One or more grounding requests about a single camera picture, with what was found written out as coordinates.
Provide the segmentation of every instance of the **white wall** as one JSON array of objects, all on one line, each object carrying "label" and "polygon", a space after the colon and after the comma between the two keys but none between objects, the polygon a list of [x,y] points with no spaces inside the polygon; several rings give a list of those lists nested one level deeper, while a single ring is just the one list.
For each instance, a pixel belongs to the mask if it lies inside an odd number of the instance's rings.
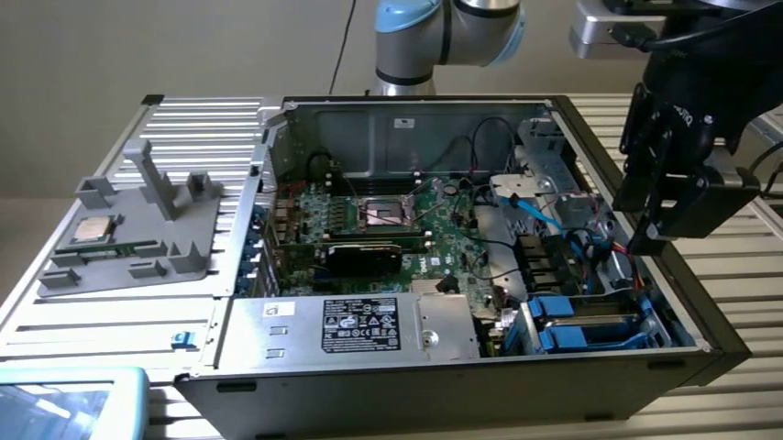
[{"label": "white wall", "polygon": [[[446,93],[629,92],[642,64],[578,60],[574,0],[526,0],[522,46],[442,67]],[[358,0],[336,94],[372,87],[376,0]],[[1,0],[0,196],[69,196],[141,97],[324,94],[349,0]]]}]

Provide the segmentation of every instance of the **metal rail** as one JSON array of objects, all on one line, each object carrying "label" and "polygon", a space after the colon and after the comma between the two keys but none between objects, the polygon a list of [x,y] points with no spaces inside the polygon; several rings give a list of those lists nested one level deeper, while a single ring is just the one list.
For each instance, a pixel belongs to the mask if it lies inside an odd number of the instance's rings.
[{"label": "metal rail", "polygon": [[[570,98],[609,155],[621,163],[616,147],[628,97],[596,94]],[[173,180],[181,179],[188,171],[206,170],[226,185],[216,226],[217,252],[226,246],[238,191],[253,143],[258,141],[256,111],[261,102],[260,98],[168,99],[149,110],[152,114],[140,128],[141,135],[153,142],[154,163],[172,174]],[[105,167],[112,181],[138,185],[140,176],[130,164],[113,156],[110,167]],[[783,438],[783,222],[764,206],[763,202],[749,205],[704,240],[676,242],[689,267],[753,351],[753,358],[729,374],[706,387],[673,390],[626,422],[380,438]],[[213,255],[213,263],[221,255]],[[34,263],[28,272],[34,274],[36,269]],[[6,302],[0,309],[0,359],[24,365],[142,365],[150,371],[154,385],[146,438],[218,439],[216,430],[165,382],[170,379],[170,369],[194,365],[202,355],[202,339],[198,350],[173,352],[169,336],[181,330],[205,335],[214,305],[206,284],[184,288],[181,283],[176,289],[88,293],[45,301],[25,286],[17,291],[17,286],[16,297],[12,294],[8,300],[13,304]]]}]

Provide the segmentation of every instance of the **screen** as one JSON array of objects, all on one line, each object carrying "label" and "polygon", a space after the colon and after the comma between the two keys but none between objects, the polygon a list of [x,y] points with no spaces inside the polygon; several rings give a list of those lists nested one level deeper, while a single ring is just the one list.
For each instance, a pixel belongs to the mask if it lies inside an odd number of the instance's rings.
[{"label": "screen", "polygon": [[86,440],[110,383],[0,385],[0,438]]}]

